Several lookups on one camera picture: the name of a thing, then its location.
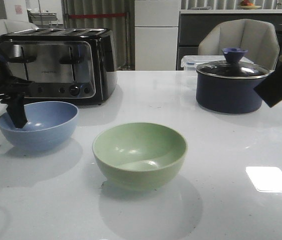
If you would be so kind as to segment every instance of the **toaster knob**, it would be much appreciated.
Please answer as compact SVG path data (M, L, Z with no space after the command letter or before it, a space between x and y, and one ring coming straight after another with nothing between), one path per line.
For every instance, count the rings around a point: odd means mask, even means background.
M78 96L80 93L80 87L78 85L72 85L70 86L69 91L72 96Z

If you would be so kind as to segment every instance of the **lid knob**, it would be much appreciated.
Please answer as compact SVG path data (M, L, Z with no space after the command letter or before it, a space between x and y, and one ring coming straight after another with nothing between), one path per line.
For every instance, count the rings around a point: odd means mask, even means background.
M237 64L247 53L247 50L240 49L239 47L227 47L223 48L222 51L229 64Z

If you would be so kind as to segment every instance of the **chair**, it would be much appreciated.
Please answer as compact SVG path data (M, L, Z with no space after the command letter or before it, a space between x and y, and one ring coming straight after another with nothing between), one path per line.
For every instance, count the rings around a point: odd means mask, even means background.
M0 35L37 28L38 27L36 25L27 21L13 21L8 19L0 19Z
M200 43L198 55L223 55L223 48L247 49L245 57L270 70L275 69L280 52L274 25L252 19L218 24Z

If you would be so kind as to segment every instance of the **white countertop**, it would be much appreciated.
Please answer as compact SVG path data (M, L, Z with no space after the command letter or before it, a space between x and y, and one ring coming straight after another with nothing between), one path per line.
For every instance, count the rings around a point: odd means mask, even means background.
M282 9L180 10L180 14L282 14Z
M0 240L281 240L282 192L257 191L246 167L282 171L282 102L241 115L207 111L188 74L118 72L111 98L80 107L72 138L50 152L27 154L0 133ZM162 188L120 190L98 169L94 138L129 122L186 138L184 165Z

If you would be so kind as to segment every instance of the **pot rim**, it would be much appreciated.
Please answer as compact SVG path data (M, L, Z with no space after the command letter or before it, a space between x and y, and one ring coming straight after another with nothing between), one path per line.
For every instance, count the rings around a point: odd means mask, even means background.
M254 67L257 67L257 68L260 68L260 69L263 69L265 70L267 73L266 74L263 74L263 75L259 75L259 76L223 76L223 75L217 75L217 74L213 74L213 73L208 73L208 72L204 72L204 71L201 71L202 68L208 66L208 65L211 65L211 64L228 64L225 60L221 60L221 61L211 61L211 62L206 62L206 63L202 63L200 65L198 65L196 67L196 72L198 74L203 74L203 75L206 75L206 76L211 76L211 77L216 77L216 78L222 78L222 79L231 79L231 80L242 80L242 81L245 81L245 80L255 80L255 79L262 79L262 78L265 78L267 77L271 72L266 69L265 67L261 66L261 65L258 65L258 64L254 64L254 63L249 63L249 62L244 62L244 64L246 65L250 65L250 66L254 66Z

